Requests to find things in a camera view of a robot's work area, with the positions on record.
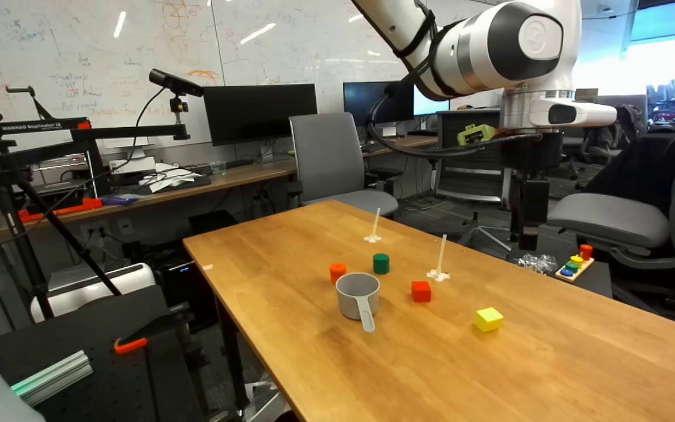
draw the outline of camera stand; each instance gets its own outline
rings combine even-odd
[[[14,203],[14,186],[43,213],[43,219],[55,227],[55,232],[68,242],[69,248],[93,270],[93,275],[104,283],[104,288],[111,296],[121,296],[120,288],[107,280],[107,275],[97,268],[97,262],[88,256],[88,251],[74,240],[74,234],[55,219],[55,213],[36,196],[32,186],[22,180],[22,174],[14,167],[8,157],[12,141],[0,138],[0,210],[5,215],[7,229],[14,240],[14,247],[20,256],[20,262],[25,268],[25,275],[32,287],[32,296],[47,318],[53,318],[50,304],[49,304],[49,283],[47,276],[36,262],[36,256],[32,251],[32,243],[28,240],[28,232],[15,213]]]

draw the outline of office chair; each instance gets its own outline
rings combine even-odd
[[[295,147],[300,203],[336,199],[367,213],[380,208],[381,215],[398,208],[390,195],[366,188],[354,115],[295,115],[290,118],[290,138]]]
[[[585,237],[595,248],[633,270],[675,268],[675,179],[670,189],[670,210],[663,215],[655,207],[611,196],[575,192],[558,202],[548,223]]]

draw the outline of whiteboard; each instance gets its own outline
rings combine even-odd
[[[428,0],[440,23],[479,4]],[[403,77],[403,63],[350,0],[0,0],[0,113],[34,120],[32,101],[5,86],[32,86],[53,118],[88,118],[95,126],[131,126],[158,89],[151,67],[197,85],[315,85],[321,113],[342,110],[342,83]],[[272,26],[256,39],[250,32]],[[169,125],[169,93],[142,125]],[[182,115],[192,141],[209,142],[202,99]],[[20,138],[20,147],[57,142],[63,134]]]

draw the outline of black monitor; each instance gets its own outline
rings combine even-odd
[[[398,79],[383,83],[342,83],[342,110],[350,113],[356,126],[366,126],[370,110],[387,97],[387,86],[393,85],[393,97],[381,105],[375,123],[403,123],[413,120],[413,85],[401,85]]]
[[[425,118],[449,110],[449,101],[434,101],[421,93],[421,89],[413,86],[413,115]]]
[[[314,85],[206,86],[212,145],[290,137],[290,115],[314,115]]]

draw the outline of gray cup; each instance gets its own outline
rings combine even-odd
[[[366,271],[348,271],[334,281],[336,308],[346,318],[360,318],[366,334],[375,330],[380,304],[380,280]]]

